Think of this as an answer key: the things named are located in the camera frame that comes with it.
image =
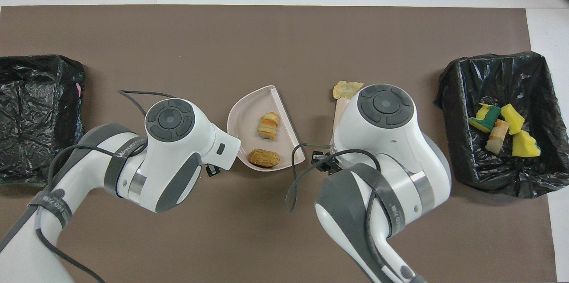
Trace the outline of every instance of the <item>brown surface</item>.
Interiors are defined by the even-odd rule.
[[[117,122],[144,131],[120,88],[189,99],[226,129],[238,99],[275,84],[301,142],[327,143],[331,89],[348,80],[405,89],[446,153],[433,105],[442,69],[461,56],[530,49],[524,10],[485,8],[4,6],[0,38],[2,56],[57,53],[85,65],[87,129]],[[366,282],[318,223],[312,201],[324,177],[313,172],[301,184],[292,215],[290,168],[256,172],[240,161],[203,177],[163,214],[95,190],[59,247],[108,282]],[[0,188],[0,236],[31,197]],[[447,202],[390,242],[431,282],[556,280],[545,196],[488,195],[454,182]]]

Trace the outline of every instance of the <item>bin liner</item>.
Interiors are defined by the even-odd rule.
[[[84,78],[63,56],[0,57],[0,185],[46,184],[51,160],[83,136]]]
[[[506,136],[500,155],[484,147],[489,133],[468,124],[478,103],[511,103],[525,118],[522,129],[541,148],[535,158],[512,156]],[[443,109],[449,152],[458,181],[478,190],[535,198],[569,184],[569,143],[543,56],[522,52],[452,61],[439,77],[435,105]]]

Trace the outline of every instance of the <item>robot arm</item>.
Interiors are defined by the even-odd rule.
[[[59,257],[40,241],[36,229],[55,245],[63,227],[88,192],[104,187],[152,212],[181,204],[201,171],[202,163],[229,169],[240,141],[209,122],[193,103],[163,100],[145,117],[148,135],[132,133],[118,124],[102,125],[86,133],[80,145],[109,151],[76,149],[55,175],[55,187],[33,202],[40,207],[20,219],[21,228],[0,245],[1,282],[73,282]],[[55,213],[44,209],[53,207]],[[62,214],[67,220],[61,221]]]
[[[420,283],[386,239],[450,194],[449,165],[419,129],[411,97],[393,85],[362,89],[346,106],[333,134],[331,154],[360,149],[376,157],[381,171],[360,153],[337,157],[315,209],[331,236],[373,282]]]

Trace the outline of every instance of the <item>bread roll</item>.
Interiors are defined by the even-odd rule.
[[[276,128],[279,126],[279,116],[274,112],[269,112],[260,118],[257,133],[263,139],[275,140]]]
[[[254,149],[249,154],[248,161],[260,167],[273,167],[280,162],[280,157],[277,152]]]

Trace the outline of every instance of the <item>bread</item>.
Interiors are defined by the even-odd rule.
[[[490,136],[486,143],[486,150],[489,150],[496,155],[500,155],[500,150],[504,144],[504,139],[506,138],[506,133],[508,133],[509,126],[510,123],[502,121],[501,119],[496,119],[494,128],[490,131]]]
[[[334,99],[351,99],[361,89],[364,83],[339,81],[334,85],[332,95]]]
[[[279,126],[279,116],[274,112],[269,112],[260,118],[257,133],[263,139],[275,140],[276,128]]]
[[[280,162],[280,157],[277,152],[254,149],[249,154],[248,161],[260,167],[273,167]]]

